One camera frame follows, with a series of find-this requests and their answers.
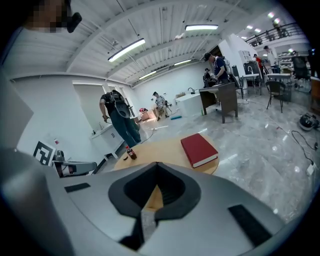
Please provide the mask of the black balcony railing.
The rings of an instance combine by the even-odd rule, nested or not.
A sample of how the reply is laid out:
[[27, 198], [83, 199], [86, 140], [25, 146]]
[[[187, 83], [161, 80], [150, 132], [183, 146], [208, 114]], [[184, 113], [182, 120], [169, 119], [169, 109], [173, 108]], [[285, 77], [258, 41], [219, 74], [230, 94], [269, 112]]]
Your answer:
[[304, 33], [299, 25], [296, 22], [293, 22], [256, 34], [251, 38], [246, 39], [245, 42], [252, 47], [257, 47], [264, 43], [299, 35], [304, 35]]

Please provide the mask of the white table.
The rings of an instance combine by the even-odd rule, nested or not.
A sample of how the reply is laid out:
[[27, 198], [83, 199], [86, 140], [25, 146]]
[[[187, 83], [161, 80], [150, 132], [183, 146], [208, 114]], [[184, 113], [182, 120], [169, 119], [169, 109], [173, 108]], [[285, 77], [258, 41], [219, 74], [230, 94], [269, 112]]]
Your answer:
[[290, 73], [271, 73], [266, 75], [267, 81], [281, 82], [286, 86], [292, 85], [292, 75]]

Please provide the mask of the wooden coffee table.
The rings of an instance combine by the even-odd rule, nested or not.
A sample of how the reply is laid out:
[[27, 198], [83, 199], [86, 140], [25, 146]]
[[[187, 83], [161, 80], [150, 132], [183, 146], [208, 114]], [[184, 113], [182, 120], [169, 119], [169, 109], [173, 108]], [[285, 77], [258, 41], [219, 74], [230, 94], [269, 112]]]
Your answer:
[[[213, 147], [214, 144], [206, 136], [203, 136]], [[185, 154], [181, 144], [181, 138], [173, 138], [169, 140], [152, 142], [147, 144], [139, 144], [133, 147], [133, 151], [137, 154], [137, 159], [118, 160], [114, 169], [116, 171], [130, 168], [138, 165], [149, 165], [153, 162], [171, 164], [183, 168], [191, 169], [196, 172], [211, 175], [215, 172], [219, 165], [219, 159], [216, 158], [204, 165], [193, 168]], [[169, 203], [174, 202], [175, 194], [173, 192], [165, 192], [162, 187], [156, 185], [151, 194], [142, 200], [142, 206], [130, 199], [123, 191], [119, 196], [115, 196], [115, 208], [122, 215], [136, 217], [140, 211], [147, 206], [151, 211], [161, 210], [162, 212], [168, 207]]]

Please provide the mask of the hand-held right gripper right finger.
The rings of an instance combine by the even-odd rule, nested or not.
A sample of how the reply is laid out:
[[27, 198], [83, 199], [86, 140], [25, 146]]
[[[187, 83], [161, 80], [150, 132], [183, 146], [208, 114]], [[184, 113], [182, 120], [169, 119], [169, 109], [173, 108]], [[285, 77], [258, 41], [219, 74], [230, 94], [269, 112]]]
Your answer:
[[201, 197], [183, 218], [162, 220], [141, 246], [143, 256], [239, 256], [254, 249], [229, 208], [243, 206], [273, 236], [285, 222], [266, 204], [233, 182], [167, 164], [195, 180]]

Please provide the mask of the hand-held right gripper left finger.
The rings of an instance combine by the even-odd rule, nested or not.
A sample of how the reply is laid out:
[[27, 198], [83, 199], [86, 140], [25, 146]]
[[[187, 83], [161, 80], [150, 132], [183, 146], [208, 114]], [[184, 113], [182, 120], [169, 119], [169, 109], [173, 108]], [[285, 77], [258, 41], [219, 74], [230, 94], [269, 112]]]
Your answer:
[[110, 185], [144, 164], [125, 171], [59, 178], [35, 158], [0, 149], [0, 196], [40, 251], [36, 256], [158, 256], [144, 239], [141, 212], [119, 213]]

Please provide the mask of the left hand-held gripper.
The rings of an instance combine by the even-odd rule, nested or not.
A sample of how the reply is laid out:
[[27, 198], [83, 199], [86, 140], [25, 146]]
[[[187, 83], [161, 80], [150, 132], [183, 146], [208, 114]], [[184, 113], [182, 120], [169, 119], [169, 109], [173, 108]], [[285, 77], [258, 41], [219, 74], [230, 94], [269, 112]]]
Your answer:
[[62, 150], [41, 141], [37, 142], [33, 157], [42, 165], [54, 168], [60, 178], [71, 175], [86, 175], [98, 166], [96, 162], [67, 162]]

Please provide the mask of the white sink cabinet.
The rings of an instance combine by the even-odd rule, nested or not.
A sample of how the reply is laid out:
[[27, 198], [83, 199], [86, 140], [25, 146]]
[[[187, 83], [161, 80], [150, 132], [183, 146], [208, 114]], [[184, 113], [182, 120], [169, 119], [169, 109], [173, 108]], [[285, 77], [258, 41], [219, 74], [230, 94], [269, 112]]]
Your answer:
[[105, 159], [109, 154], [118, 159], [117, 150], [125, 142], [112, 124], [96, 131], [95, 134], [90, 136], [90, 140]]

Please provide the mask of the dark soda bottle red cap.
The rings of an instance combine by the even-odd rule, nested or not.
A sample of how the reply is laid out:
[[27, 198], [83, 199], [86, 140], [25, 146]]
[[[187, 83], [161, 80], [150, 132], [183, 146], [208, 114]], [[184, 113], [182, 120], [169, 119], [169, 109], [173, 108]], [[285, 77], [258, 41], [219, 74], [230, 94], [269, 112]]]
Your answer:
[[128, 156], [132, 159], [132, 160], [135, 160], [137, 158], [137, 155], [136, 153], [134, 152], [134, 150], [129, 147], [129, 146], [126, 146], [126, 153], [128, 154]]

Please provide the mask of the person's white shirt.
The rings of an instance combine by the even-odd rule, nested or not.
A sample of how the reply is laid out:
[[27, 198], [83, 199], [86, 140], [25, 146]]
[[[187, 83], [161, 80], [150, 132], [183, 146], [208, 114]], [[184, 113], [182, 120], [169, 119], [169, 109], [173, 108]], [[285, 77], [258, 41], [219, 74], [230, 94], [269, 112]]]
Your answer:
[[8, 75], [64, 72], [75, 47], [66, 33], [40, 33], [23, 29], [4, 61]]

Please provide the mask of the dark wooden vanity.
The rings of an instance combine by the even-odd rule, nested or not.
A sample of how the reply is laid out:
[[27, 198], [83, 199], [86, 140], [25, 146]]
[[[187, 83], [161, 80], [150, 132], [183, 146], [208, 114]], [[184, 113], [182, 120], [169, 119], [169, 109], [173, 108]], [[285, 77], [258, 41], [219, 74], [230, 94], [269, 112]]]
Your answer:
[[221, 112], [223, 124], [226, 115], [230, 112], [234, 112], [235, 117], [238, 117], [238, 100], [234, 82], [199, 89], [199, 94], [204, 115], [207, 115], [207, 108], [213, 106], [215, 110]]

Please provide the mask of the brown wooden cabinet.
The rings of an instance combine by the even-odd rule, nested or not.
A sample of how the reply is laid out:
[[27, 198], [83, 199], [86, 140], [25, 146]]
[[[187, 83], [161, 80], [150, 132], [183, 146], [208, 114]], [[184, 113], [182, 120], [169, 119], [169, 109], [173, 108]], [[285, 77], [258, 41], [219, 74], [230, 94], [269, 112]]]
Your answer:
[[311, 110], [320, 116], [320, 79], [318, 77], [310, 77], [311, 84]]

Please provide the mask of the red hardcover book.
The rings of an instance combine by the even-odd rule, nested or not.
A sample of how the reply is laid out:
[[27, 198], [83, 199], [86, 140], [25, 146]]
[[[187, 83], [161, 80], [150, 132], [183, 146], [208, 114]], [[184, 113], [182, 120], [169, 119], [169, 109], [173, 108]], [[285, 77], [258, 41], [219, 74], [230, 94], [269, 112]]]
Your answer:
[[218, 158], [218, 151], [199, 133], [181, 139], [180, 143], [193, 168]]

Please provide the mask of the black metal chair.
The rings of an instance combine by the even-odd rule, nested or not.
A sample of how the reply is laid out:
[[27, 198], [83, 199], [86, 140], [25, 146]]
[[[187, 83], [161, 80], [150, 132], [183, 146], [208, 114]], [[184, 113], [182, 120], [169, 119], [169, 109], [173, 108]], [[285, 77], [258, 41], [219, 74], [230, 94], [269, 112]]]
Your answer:
[[266, 109], [269, 108], [269, 106], [272, 103], [272, 98], [276, 98], [280, 102], [280, 111], [283, 113], [283, 104], [284, 104], [284, 98], [285, 98], [285, 92], [286, 92], [286, 85], [283, 82], [280, 81], [267, 81], [265, 83], [268, 92], [269, 92], [269, 100], [267, 103]]

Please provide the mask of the black backpack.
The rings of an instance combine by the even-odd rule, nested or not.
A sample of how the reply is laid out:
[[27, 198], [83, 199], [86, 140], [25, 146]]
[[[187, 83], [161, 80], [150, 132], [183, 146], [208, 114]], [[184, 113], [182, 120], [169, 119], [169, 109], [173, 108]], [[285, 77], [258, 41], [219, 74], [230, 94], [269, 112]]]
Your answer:
[[129, 119], [131, 117], [130, 108], [127, 105], [125, 98], [117, 90], [112, 90], [111, 92], [112, 102], [115, 109], [123, 118]]

